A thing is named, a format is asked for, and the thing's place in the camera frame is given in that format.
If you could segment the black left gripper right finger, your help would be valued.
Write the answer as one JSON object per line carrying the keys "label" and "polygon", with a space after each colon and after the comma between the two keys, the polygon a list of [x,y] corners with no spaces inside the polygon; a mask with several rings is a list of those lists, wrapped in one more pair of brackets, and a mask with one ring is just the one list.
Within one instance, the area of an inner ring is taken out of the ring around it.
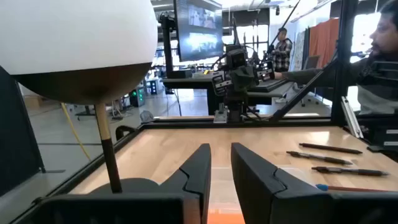
{"label": "black left gripper right finger", "polygon": [[231,144],[231,165],[246,223],[330,223],[328,194],[241,143]]}

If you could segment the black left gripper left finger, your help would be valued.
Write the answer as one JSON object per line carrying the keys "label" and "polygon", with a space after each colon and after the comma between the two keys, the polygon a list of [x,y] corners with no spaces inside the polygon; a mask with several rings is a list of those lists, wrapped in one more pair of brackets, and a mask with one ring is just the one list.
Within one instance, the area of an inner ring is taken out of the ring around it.
{"label": "black left gripper left finger", "polygon": [[162,193],[173,194],[169,223],[206,223],[211,186],[211,147],[199,148],[162,184]]}

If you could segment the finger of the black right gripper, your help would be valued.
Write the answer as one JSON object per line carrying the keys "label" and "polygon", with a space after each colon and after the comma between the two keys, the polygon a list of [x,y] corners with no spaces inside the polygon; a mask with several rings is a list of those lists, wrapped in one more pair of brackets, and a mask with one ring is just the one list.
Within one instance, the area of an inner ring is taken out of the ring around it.
{"label": "finger of the black right gripper", "polygon": [[268,60],[268,61],[261,62],[256,67],[256,74],[257,74],[258,80],[260,82],[274,80],[275,73],[274,73],[274,66],[273,66],[272,61]]}
{"label": "finger of the black right gripper", "polygon": [[213,72],[212,85],[216,96],[225,96],[232,81],[226,77],[224,71]]}

